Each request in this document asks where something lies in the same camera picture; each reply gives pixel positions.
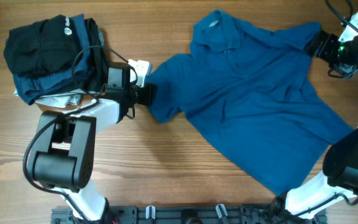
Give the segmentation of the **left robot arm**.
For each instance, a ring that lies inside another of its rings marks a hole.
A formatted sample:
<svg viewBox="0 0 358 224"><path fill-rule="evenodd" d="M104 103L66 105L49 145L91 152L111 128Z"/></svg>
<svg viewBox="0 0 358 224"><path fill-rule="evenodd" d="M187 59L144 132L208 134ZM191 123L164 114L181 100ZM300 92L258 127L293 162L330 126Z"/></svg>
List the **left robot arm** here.
<svg viewBox="0 0 358 224"><path fill-rule="evenodd" d="M130 60L109 69L101 96L76 110L42 113L37 132L25 150L22 168L35 188L61 196L68 208L52 210L51 223L120 223L136 221L136 210L111 207L91 175L96 134L135 116L136 104L148 106L155 88L146 84L151 64Z"/></svg>

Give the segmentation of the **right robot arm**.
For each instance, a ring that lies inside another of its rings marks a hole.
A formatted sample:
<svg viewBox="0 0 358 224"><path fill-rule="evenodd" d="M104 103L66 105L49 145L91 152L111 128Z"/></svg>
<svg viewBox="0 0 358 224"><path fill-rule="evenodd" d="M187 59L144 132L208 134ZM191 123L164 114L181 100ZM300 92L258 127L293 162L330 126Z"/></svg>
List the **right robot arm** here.
<svg viewBox="0 0 358 224"><path fill-rule="evenodd" d="M345 17L326 3L342 21L342 34L337 37L321 31L306 48L326 61L337 73L335 78L341 79L358 72L358 12L351 1L347 4L350 14ZM352 207L358 204L358 126L328 149L318 175L276 197L265 212L256 207L250 212L267 223L322 223L323 210L341 200Z"/></svg>

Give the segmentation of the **blue polo shirt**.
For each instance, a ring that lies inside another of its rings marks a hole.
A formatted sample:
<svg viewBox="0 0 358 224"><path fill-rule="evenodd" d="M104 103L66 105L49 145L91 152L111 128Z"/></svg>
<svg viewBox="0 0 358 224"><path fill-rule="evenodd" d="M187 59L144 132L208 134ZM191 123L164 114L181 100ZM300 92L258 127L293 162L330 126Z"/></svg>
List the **blue polo shirt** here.
<svg viewBox="0 0 358 224"><path fill-rule="evenodd" d="M318 22L270 31L222 10L198 21L190 52L162 63L146 81L165 123L177 113L210 145L279 195L299 187L326 148L352 128L308 81L306 46Z"/></svg>

